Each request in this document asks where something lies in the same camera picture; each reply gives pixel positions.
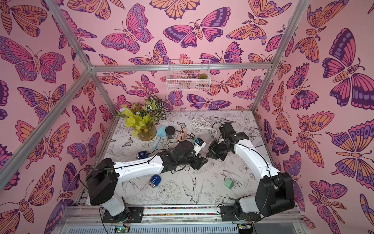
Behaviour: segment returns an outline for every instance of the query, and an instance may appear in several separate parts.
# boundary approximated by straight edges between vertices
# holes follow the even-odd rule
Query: green object
[[[230,179],[226,179],[225,181],[225,186],[228,187],[229,189],[232,189],[232,187],[234,186],[234,183],[232,180]]]

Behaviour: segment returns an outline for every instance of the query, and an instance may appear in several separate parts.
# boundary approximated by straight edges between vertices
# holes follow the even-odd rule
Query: butterfly
[[[134,141],[131,139],[131,137],[128,138],[127,142],[125,142],[122,147],[125,147],[125,146],[131,146],[131,143],[134,143]]]
[[[8,103],[9,88],[5,81],[0,80],[0,106],[5,106]],[[0,109],[0,120],[5,119],[8,116],[6,110]]]
[[[316,225],[314,225],[314,223],[312,221],[310,221],[310,219],[308,219],[308,217],[306,217],[305,215],[302,215],[301,218],[304,221],[306,228],[308,228],[308,229],[316,228]]]
[[[25,33],[32,37],[39,36],[40,29],[37,26],[46,20],[47,12],[37,6],[21,5],[9,7],[7,2],[3,1],[0,8],[3,11],[1,13],[3,27],[8,35],[10,35],[12,30],[12,18],[9,15],[12,12],[14,20]]]
[[[20,142],[24,142],[35,129],[30,124],[21,120],[17,121],[17,125],[15,127],[17,129],[16,134]],[[26,165],[26,169],[29,168],[32,162],[36,162],[39,159],[42,159],[46,154],[48,154],[50,158],[58,157],[58,159],[60,159],[61,161],[62,158],[59,155],[64,148],[63,143],[68,137],[69,128],[69,123],[64,123],[54,131],[51,137],[49,137],[52,133],[51,129],[49,136],[44,136],[44,140],[41,139],[32,150],[31,154],[27,157],[30,160],[30,163]]]
[[[136,54],[140,50],[140,45],[137,41],[144,43],[149,42],[153,36],[146,29],[148,19],[145,17],[145,8],[139,3],[135,4],[127,13],[126,27],[122,27],[124,33],[112,33],[107,35],[101,44],[107,48],[113,48],[115,50],[125,49],[133,54]]]
[[[266,143],[270,143],[273,145],[272,151],[279,156],[279,153],[285,154],[289,151],[289,147],[287,143],[280,137],[276,137],[276,133],[273,133],[272,127],[267,119],[264,119],[264,136],[266,139]]]
[[[283,62],[281,60],[277,66],[277,71],[275,72],[275,75],[278,74],[278,80],[280,80],[283,77],[283,74],[286,74],[287,72],[291,71],[291,64],[283,64],[286,63],[286,61]]]
[[[266,88],[266,90],[265,90],[265,93],[264,93],[264,96],[262,97],[262,99],[261,99],[261,101],[260,101],[261,106],[262,106],[265,110],[267,110],[268,113],[269,113],[269,111],[270,111],[270,104],[269,104],[269,100],[268,100],[268,98],[270,97],[270,96],[269,96],[269,93],[270,93],[270,91],[272,90],[273,85],[274,85],[274,82],[271,81],[271,82],[269,83],[269,85],[267,86],[267,88]]]
[[[58,103],[58,101],[66,94],[66,85],[60,85],[56,88],[56,90],[53,92],[52,96],[50,97],[50,92],[47,94],[44,92],[47,96],[44,96],[43,94],[24,87],[18,87],[17,88],[19,93],[23,95],[25,101],[27,104],[31,107],[35,106],[35,113],[39,117],[39,123],[47,116],[49,111]],[[66,111],[66,108],[64,112],[61,114],[67,114],[69,117],[69,113]]]
[[[78,109],[76,106],[72,105],[71,109],[73,110],[73,113],[75,114],[75,121],[77,124],[79,124],[79,128],[81,132],[84,132],[85,129],[91,131],[92,124],[95,122],[95,114],[96,114],[96,107],[93,108],[90,111],[90,107],[87,107],[87,111],[85,111],[84,107],[82,106],[80,109]]]
[[[289,157],[289,160],[283,161],[283,168],[284,171],[289,173],[292,176],[293,179],[293,185],[294,185],[294,197],[295,200],[299,206],[299,209],[301,211],[305,211],[305,202],[304,202],[304,196],[301,192],[300,186],[297,183],[298,179],[297,175],[299,175],[301,170],[301,154],[298,151],[295,151],[293,155]]]
[[[270,63],[273,59],[273,54],[269,55],[268,57],[266,57],[265,55],[261,54],[262,56],[264,56],[264,58],[262,58],[261,56],[257,55],[257,54],[249,54],[248,55],[248,59],[251,63]]]
[[[70,154],[73,158],[78,158],[80,165],[83,165],[87,161],[87,156],[91,158],[96,155],[96,146],[99,143],[100,133],[96,132],[92,135],[88,142],[74,143],[69,145],[66,149],[66,153]]]
[[[319,185],[316,181],[310,181],[310,186],[315,190],[312,190],[313,195],[309,194],[309,199],[313,205],[317,206],[317,212],[321,218],[327,222],[331,231],[334,234],[340,234],[340,230],[336,220],[332,214],[342,223],[345,223],[340,217],[338,212],[334,208],[340,208],[346,210],[347,208],[338,201],[330,202],[329,199],[338,199],[342,197],[348,191],[347,187],[342,184],[335,183],[333,185],[327,183],[324,180],[319,181]]]
[[[283,102],[283,94],[284,94],[284,82],[282,81],[279,85],[277,93],[273,95],[273,105],[277,107],[278,109],[275,109],[272,112],[272,114],[273,115],[278,114],[277,118],[275,119],[275,127],[279,130],[282,129],[283,131],[285,131],[285,133],[292,136],[291,125],[289,124],[288,120],[282,113],[284,112],[287,114],[287,112],[284,111],[283,107],[281,107],[282,102]]]
[[[334,16],[336,16],[348,3],[348,0],[338,0],[329,3],[322,11],[322,7],[318,8],[315,12],[311,12],[312,6],[309,5],[306,18],[308,23],[313,28],[317,29],[307,29],[306,34],[311,37],[306,37],[301,39],[293,48],[292,53],[296,51],[296,49],[300,49],[300,52],[303,54],[305,53],[305,57],[312,62],[318,63],[319,62],[319,51],[318,45],[316,40],[313,36],[316,37],[318,41],[321,40],[318,33],[326,28],[323,27],[325,23],[331,20]]]
[[[122,94],[117,97],[117,102],[114,102],[114,107],[116,108],[117,111],[119,111],[122,108],[122,105],[126,105],[127,108],[131,108],[131,103],[126,101],[126,97]]]
[[[308,70],[309,63],[304,63],[302,67],[296,68],[295,74],[292,75],[287,81],[287,89],[295,89],[291,93],[291,95],[296,94],[291,100],[291,108],[294,110],[298,110],[301,107],[307,110],[311,104],[316,103],[318,100],[318,95],[315,92],[310,90],[302,90],[303,88],[310,86],[303,87],[303,82],[308,74]]]
[[[217,57],[219,58],[211,54],[201,54],[200,59],[202,59],[202,63],[204,64],[206,63],[208,64],[209,63],[241,63],[242,62],[242,58],[240,58],[240,56],[242,55],[243,51],[241,48],[239,48],[239,44],[236,42],[231,43],[227,47],[225,54],[223,54],[223,51],[221,52],[223,56],[222,55],[219,56],[217,53],[215,53]],[[210,70],[210,73],[212,75],[217,75],[218,73],[220,73],[220,71],[221,70]]]
[[[176,89],[169,93],[168,98],[164,100],[164,107],[166,107],[169,111],[174,109],[174,106],[181,106],[184,105],[182,101],[182,90]]]
[[[153,48],[153,56],[151,56],[151,53],[149,53],[149,58],[130,58],[129,61],[136,64],[136,65],[161,65],[161,64],[174,64],[173,62],[169,61],[169,57],[167,56],[168,52],[165,48],[165,46],[162,43],[162,40],[159,40]],[[152,76],[154,77],[154,74],[157,71],[149,71]]]
[[[166,9],[169,18],[181,19],[186,10],[196,10],[200,0],[151,0],[149,5],[158,9]]]
[[[334,40],[330,49],[330,55],[339,59],[343,64],[333,58],[325,58],[322,66],[325,68],[323,78],[336,76],[333,82],[340,82],[335,86],[330,96],[337,99],[337,104],[345,106],[349,102],[351,79],[348,77],[352,74],[352,100],[351,105],[365,110],[374,110],[374,80],[367,75],[361,73],[354,73],[360,67],[361,60],[358,59],[358,64],[353,65],[355,59],[356,43],[352,32],[344,28]]]
[[[126,10],[126,8],[123,6],[120,0],[110,0],[110,1],[114,3],[116,6]],[[97,11],[95,12],[95,16],[97,18],[108,19],[110,17],[110,7],[108,5],[108,1],[101,0],[100,7],[97,8],[99,6],[99,2],[100,0],[93,0],[93,1],[69,0],[68,7],[72,10],[88,12],[88,13],[92,13],[97,9]]]
[[[57,227],[65,208],[73,205],[74,201],[68,198],[73,195],[72,191],[79,187],[79,177],[80,175],[77,174],[77,169],[71,162],[69,162],[66,165],[64,174],[62,176],[62,190],[64,192],[61,193],[60,190],[60,196],[57,198],[57,200],[59,198],[61,198],[61,200],[57,203],[49,216],[44,234],[50,234]]]
[[[297,134],[296,141],[293,143],[298,143],[300,149],[305,149],[306,154],[312,160],[313,163],[317,164],[318,167],[324,167],[324,160],[322,158],[321,152],[318,149],[316,143],[312,140],[315,135],[315,132],[326,127],[334,118],[334,114],[328,112],[319,112],[311,115],[304,115],[302,118],[299,117],[299,128],[301,133]]]
[[[344,176],[354,178],[357,175],[356,180],[361,185],[366,186],[367,188],[371,188],[374,190],[374,182],[372,180],[374,176],[374,169],[364,160],[361,158],[364,154],[360,152],[363,151],[373,140],[373,134],[370,134],[374,129],[374,119],[366,121],[364,124],[356,125],[355,127],[351,127],[348,130],[348,133],[341,132],[332,134],[330,132],[325,132],[329,134],[332,138],[332,143],[338,146],[341,149],[344,149],[348,152],[337,152],[336,154],[341,156],[352,156],[353,158],[345,158],[343,160],[338,161],[335,163],[336,171],[331,173],[334,174],[343,174]]]
[[[366,218],[368,218],[369,222],[374,226],[374,211],[369,207],[368,200],[366,200],[366,197],[363,194],[360,194],[360,203]]]
[[[19,208],[0,213],[0,227],[2,233],[13,234],[17,231],[19,219],[21,217],[20,213],[23,213],[23,217],[27,222],[34,223],[34,211],[30,205],[42,206],[51,200],[54,190],[52,187],[52,182],[55,175],[55,169],[55,166],[52,165],[43,173],[38,182],[35,184],[35,187],[33,188],[27,201],[25,200],[27,196],[27,189],[34,180],[32,180],[27,186],[26,195],[22,200],[17,203],[13,203],[11,201],[7,202],[18,205]]]
[[[12,157],[12,152],[6,151],[6,146],[2,146],[0,144],[0,169],[6,164],[6,162]],[[13,186],[16,186],[19,181],[19,172],[17,171],[13,177],[10,179],[10,181],[5,185],[4,189],[9,190]]]
[[[212,101],[210,99],[205,100],[204,98],[195,94],[187,94],[187,100],[192,103],[191,107],[195,107],[198,110],[200,110],[202,107],[208,107],[208,110],[219,110],[219,108],[223,109],[231,105],[231,102],[229,101]]]
[[[3,36],[0,36],[0,55],[5,61],[16,64],[21,80],[35,80],[37,73],[42,73],[44,81],[56,83],[56,72],[61,71],[65,63],[64,56],[54,52],[45,53],[40,58],[37,54],[32,56],[20,44]]]
[[[262,80],[260,79],[260,77],[261,76],[255,76],[252,80],[251,88],[247,86],[248,90],[236,92],[233,94],[233,97],[244,98],[245,100],[255,99],[258,89],[260,88],[260,85],[262,83]]]
[[[193,27],[189,25],[174,25],[166,28],[163,33],[167,38],[176,43],[184,38],[181,42],[182,48],[187,48],[188,46],[197,47],[197,38],[202,40],[203,34],[209,42],[213,42],[216,37],[223,35],[223,30],[211,27],[223,28],[230,14],[229,7],[219,8],[208,14],[203,21],[201,21],[200,25],[197,23],[199,21],[198,19],[195,22],[190,22],[190,24],[193,23]]]
[[[126,92],[127,94],[136,95],[139,97],[144,97],[144,96],[149,97],[149,96],[152,96],[152,94],[154,94],[155,92],[156,93],[159,92],[159,90],[155,88],[154,83],[149,81],[146,75],[141,75],[141,83],[137,80],[135,82],[138,84],[138,86],[131,86],[134,89],[127,91]]]
[[[92,52],[96,52],[96,50],[94,48],[92,48],[91,46],[83,43],[83,41],[85,41],[82,37],[84,38],[96,38],[97,36],[90,33],[90,32],[87,32],[86,30],[84,29],[81,29],[81,28],[78,28],[78,26],[74,23],[73,19],[70,17],[69,13],[65,10],[61,10],[62,14],[64,15],[66,21],[68,22],[69,26],[70,26],[70,29],[73,31],[75,37],[77,38],[78,40],[78,43],[79,45],[82,47],[83,50],[85,51],[92,51]],[[56,23],[56,26],[57,26],[57,29],[58,31],[60,32],[60,39],[59,39],[59,44],[58,44],[58,48],[59,49],[63,49],[66,44],[68,44],[68,47],[70,47],[70,42],[68,41],[68,39],[66,38],[63,30],[61,29],[61,27],[58,25],[56,19],[52,16],[53,20],[55,21]],[[76,57],[76,52],[74,51],[73,48],[71,48],[71,58],[74,60],[75,57]]]
[[[102,113],[103,120],[108,121],[108,119],[113,118],[113,113],[110,111],[108,107],[101,105],[99,106],[99,109]]]
[[[104,127],[102,123],[100,123],[100,133],[101,133],[101,139],[104,139],[105,134],[107,133],[108,128]]]

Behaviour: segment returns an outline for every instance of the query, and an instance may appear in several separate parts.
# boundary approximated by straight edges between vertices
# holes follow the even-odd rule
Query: wire basket
[[[209,69],[209,60],[207,63],[199,64],[182,64],[185,60],[173,59],[168,60],[168,74],[166,76],[166,87],[168,91],[175,89],[181,90],[203,90],[209,91],[211,84],[211,74]],[[206,79],[200,79],[201,74],[206,74]]]

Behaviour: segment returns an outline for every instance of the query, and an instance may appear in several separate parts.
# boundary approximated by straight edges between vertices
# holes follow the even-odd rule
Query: yellow-green leaf
[[[132,138],[137,137],[138,133],[139,133],[139,132],[138,132],[137,130],[133,130],[133,131],[132,131]]]

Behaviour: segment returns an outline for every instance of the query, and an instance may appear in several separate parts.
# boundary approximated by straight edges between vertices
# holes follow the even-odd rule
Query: metal rail
[[[253,102],[251,111],[253,113],[256,112],[256,109],[258,107],[258,104],[260,103],[260,100],[262,99],[262,96],[264,95],[267,86],[269,85],[270,81],[273,79],[273,76],[276,72],[277,66],[279,62],[282,59],[283,53],[286,50],[289,41],[291,40],[292,34],[295,32],[298,23],[303,16],[303,13],[308,6],[309,0],[299,0],[297,2],[296,8],[294,12],[292,13],[291,18],[288,21],[288,25],[286,27],[285,32],[283,33],[282,39],[279,43],[279,46],[277,48],[277,51],[274,54],[274,57],[272,59],[273,66],[270,70],[267,71],[265,78],[262,81],[262,84],[260,86],[260,89],[258,90],[257,96]]]

